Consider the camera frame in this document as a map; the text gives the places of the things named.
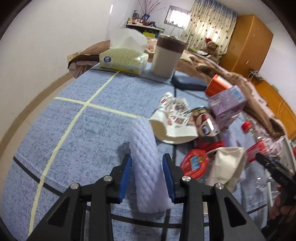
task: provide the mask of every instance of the red bottle cap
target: red bottle cap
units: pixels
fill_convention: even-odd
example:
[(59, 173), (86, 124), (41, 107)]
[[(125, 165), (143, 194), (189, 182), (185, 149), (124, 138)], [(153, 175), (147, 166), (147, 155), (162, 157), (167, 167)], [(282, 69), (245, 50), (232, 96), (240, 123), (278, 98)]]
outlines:
[(243, 132), (248, 131), (250, 128), (252, 128), (251, 122), (246, 121), (245, 123), (242, 124), (242, 131)]
[(184, 157), (180, 167), (185, 175), (193, 179), (201, 177), (209, 164), (209, 157), (204, 150), (192, 149)]

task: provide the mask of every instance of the beige cup with brown lid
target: beige cup with brown lid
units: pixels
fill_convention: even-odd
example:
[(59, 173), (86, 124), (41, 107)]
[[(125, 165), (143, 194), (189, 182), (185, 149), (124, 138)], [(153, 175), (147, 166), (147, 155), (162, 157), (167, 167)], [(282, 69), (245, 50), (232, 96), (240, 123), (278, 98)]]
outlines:
[(153, 56), (151, 72), (166, 79), (171, 78), (186, 46), (187, 43), (181, 40), (160, 34)]

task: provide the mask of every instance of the wooden wardrobe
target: wooden wardrobe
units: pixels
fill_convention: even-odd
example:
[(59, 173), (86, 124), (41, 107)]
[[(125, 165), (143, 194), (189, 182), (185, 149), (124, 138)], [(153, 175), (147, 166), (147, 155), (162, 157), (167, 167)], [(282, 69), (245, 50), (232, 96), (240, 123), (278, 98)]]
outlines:
[(227, 53), (219, 65), (247, 78), (250, 69), (261, 68), (272, 38), (272, 32), (255, 15), (239, 16)]

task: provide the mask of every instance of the barcode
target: barcode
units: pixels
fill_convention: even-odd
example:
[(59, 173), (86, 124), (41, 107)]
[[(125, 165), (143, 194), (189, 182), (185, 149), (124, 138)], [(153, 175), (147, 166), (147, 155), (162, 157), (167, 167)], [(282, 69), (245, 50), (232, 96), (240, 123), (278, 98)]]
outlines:
[(236, 88), (231, 88), (232, 94), (239, 100), (243, 100), (242, 95), (239, 93), (239, 91)]
[(193, 156), (192, 158), (190, 158), (190, 162), (191, 162), (191, 170), (192, 171), (200, 168), (200, 164), (198, 162), (197, 156)]

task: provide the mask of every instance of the metal screw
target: metal screw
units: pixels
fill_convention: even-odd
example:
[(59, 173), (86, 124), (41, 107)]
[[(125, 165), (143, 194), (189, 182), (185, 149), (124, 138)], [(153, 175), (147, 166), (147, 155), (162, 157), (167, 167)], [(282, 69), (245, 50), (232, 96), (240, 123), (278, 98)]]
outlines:
[(72, 183), (70, 188), (71, 189), (77, 189), (77, 188), (79, 188), (79, 184), (78, 183)]
[(216, 183), (216, 188), (222, 190), (224, 188), (224, 185), (222, 183)]
[(112, 181), (112, 177), (111, 176), (104, 176), (104, 181), (105, 182), (111, 182)]
[(189, 182), (191, 180), (190, 176), (182, 176), (182, 180), (185, 182)]

